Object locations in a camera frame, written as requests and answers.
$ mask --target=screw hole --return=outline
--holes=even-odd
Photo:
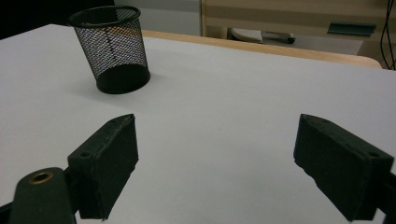
[[[82,152],[81,154],[79,154],[80,157],[90,157],[91,153],[90,152]]]
[[[369,152],[369,155],[372,157],[379,157],[379,155],[375,152]]]
[[[34,184],[34,185],[38,185],[38,184],[42,184],[47,182],[49,179],[51,179],[53,177],[53,173],[51,172],[43,172],[37,175],[34,175],[31,179],[30,179],[30,183]]]

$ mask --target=wall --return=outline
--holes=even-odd
[[[201,35],[200,0],[115,0],[115,4],[139,8],[143,30]]]

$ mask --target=black mesh pencil cup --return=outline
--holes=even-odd
[[[122,94],[149,82],[150,74],[135,7],[96,7],[69,18],[99,91]]]

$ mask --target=white tabletop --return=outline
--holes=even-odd
[[[145,46],[151,81],[108,95],[72,28],[0,41],[0,204],[22,177],[66,168],[92,133],[129,113],[140,161],[107,223],[347,223],[294,163],[302,113],[396,156],[395,72],[155,38]]]

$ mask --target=white table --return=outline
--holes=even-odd
[[[0,41],[0,204],[20,178],[66,168],[75,148],[128,113],[140,161],[106,223],[347,223],[294,163],[302,113],[396,156],[394,72],[155,38],[145,45],[151,81],[108,95],[72,28]],[[373,223],[382,219],[378,211]]]

